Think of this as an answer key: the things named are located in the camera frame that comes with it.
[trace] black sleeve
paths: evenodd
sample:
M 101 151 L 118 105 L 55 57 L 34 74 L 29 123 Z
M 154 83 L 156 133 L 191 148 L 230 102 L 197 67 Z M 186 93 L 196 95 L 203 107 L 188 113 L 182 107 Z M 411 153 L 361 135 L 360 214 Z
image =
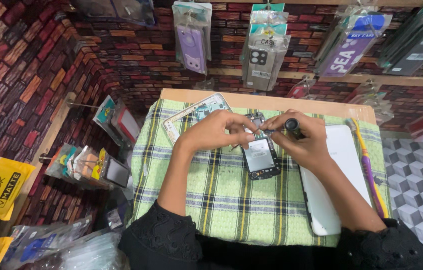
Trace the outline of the black sleeve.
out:
M 343 269 L 423 270 L 423 244 L 402 222 L 384 218 L 378 233 L 342 228 L 336 263 Z
M 123 232 L 118 248 L 129 258 L 132 270 L 195 270 L 203 256 L 195 233 L 191 216 L 169 212 L 155 201 Z

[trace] case label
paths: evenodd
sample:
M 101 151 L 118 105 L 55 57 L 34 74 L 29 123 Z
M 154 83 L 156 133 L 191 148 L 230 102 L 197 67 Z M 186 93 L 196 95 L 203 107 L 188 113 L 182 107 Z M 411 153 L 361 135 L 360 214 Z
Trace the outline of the case label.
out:
M 271 73 L 263 72 L 263 71 L 257 71 L 257 70 L 252 70 L 251 71 L 251 76 L 255 76 L 255 77 L 258 77 L 258 78 L 264 78 L 264 79 L 270 79 Z
M 423 53 L 412 53 L 406 59 L 407 60 L 423 60 Z

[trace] person's left hand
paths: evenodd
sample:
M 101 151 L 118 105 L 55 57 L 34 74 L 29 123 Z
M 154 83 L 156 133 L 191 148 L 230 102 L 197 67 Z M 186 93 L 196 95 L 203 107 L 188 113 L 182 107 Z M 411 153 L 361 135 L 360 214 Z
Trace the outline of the person's left hand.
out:
M 243 125 L 251 131 L 258 130 L 256 125 L 244 115 L 222 109 L 215 110 L 190 127 L 176 143 L 192 152 L 213 150 L 230 144 L 241 144 L 243 148 L 248 149 L 248 143 L 255 140 L 255 136 L 245 132 Z M 228 129 L 231 134 L 226 134 L 225 129 Z

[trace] fingernail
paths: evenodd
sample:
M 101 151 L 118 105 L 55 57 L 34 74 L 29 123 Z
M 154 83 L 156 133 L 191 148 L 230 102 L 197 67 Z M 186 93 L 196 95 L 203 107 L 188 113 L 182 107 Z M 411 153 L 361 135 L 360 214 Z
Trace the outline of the fingernail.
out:
M 255 140 L 255 136 L 254 135 L 248 135 L 248 136 L 246 136 L 246 140 L 248 142 L 253 142 Z

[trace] black lace top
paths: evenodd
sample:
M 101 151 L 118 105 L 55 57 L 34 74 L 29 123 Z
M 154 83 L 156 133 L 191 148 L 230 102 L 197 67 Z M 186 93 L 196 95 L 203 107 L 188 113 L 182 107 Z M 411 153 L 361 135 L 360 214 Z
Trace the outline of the black lace top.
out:
M 375 233 L 343 228 L 336 248 L 256 246 L 199 235 L 190 216 L 155 201 L 123 233 L 119 248 L 132 270 L 400 269 L 423 270 L 423 244 L 402 222 Z

